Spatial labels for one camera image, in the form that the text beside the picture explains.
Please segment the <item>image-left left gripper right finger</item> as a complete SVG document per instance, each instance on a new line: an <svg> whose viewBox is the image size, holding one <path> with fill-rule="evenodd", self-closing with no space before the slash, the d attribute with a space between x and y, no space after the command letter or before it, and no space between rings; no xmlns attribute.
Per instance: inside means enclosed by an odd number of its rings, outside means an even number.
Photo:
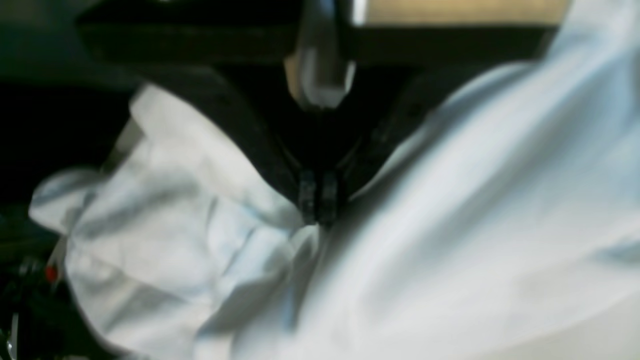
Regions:
<svg viewBox="0 0 640 360"><path fill-rule="evenodd" d="M320 171L320 223L379 173L429 111L493 66L538 59L561 23L558 0L334 0L349 88L327 114L351 135Z"/></svg>

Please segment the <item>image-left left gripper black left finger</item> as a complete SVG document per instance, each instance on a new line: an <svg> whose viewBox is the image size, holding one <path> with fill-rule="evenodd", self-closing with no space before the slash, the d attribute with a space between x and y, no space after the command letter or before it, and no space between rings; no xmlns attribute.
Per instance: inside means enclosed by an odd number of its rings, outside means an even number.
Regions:
<svg viewBox="0 0 640 360"><path fill-rule="evenodd" d="M286 150L282 121L302 110L284 60L301 0L99 0L75 19L87 52L129 68L208 117L265 182L318 222L317 177Z"/></svg>

